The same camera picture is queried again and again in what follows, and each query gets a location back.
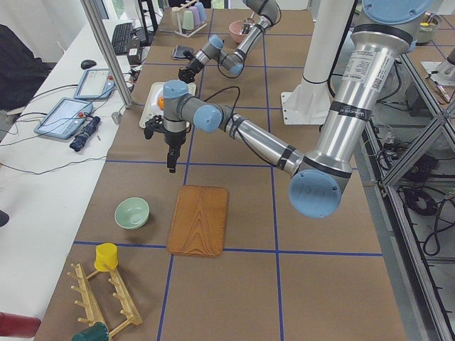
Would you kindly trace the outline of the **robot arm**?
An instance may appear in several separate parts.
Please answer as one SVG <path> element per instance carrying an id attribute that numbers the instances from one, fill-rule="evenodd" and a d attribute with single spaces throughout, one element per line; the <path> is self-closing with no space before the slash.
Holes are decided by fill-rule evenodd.
<path id="1" fill-rule="evenodd" d="M 355 144 L 370 120 L 395 59 L 413 49 L 429 1 L 364 1 L 351 26 L 354 1 L 322 1 L 301 83 L 282 95 L 287 124 L 319 124 L 315 148 L 302 153 L 235 113 L 232 107 L 193 96 L 189 83 L 210 61 L 238 76 L 250 47 L 280 19 L 275 1 L 248 1 L 259 21 L 233 53 L 211 36 L 179 72 L 163 85 L 164 112 L 148 120 L 144 135 L 164 135 L 167 166 L 176 169 L 188 125 L 218 129 L 243 142 L 263 161 L 291 176 L 289 200 L 301 214 L 324 218 L 338 209 L 351 177 Z"/>
<path id="2" fill-rule="evenodd" d="M 185 52 L 189 63 L 178 70 L 178 78 L 185 83 L 195 81 L 196 75 L 210 62 L 215 61 L 220 74 L 235 79 L 244 70 L 248 53 L 266 30 L 272 28 L 282 18 L 281 9 L 276 1 L 245 1 L 258 20 L 246 18 L 232 22 L 229 26 L 230 37 L 237 43 L 231 51 L 224 50 L 225 41 L 215 34 L 209 36 L 207 43 L 195 53 Z"/>

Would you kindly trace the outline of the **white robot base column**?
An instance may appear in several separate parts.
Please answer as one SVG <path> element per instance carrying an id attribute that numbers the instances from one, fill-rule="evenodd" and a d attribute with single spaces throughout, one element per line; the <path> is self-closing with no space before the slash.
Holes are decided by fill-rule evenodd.
<path id="1" fill-rule="evenodd" d="M 281 93 L 286 125 L 325 122 L 331 105 L 328 79 L 354 10 L 354 1 L 320 2 L 301 82 L 293 92 Z"/>

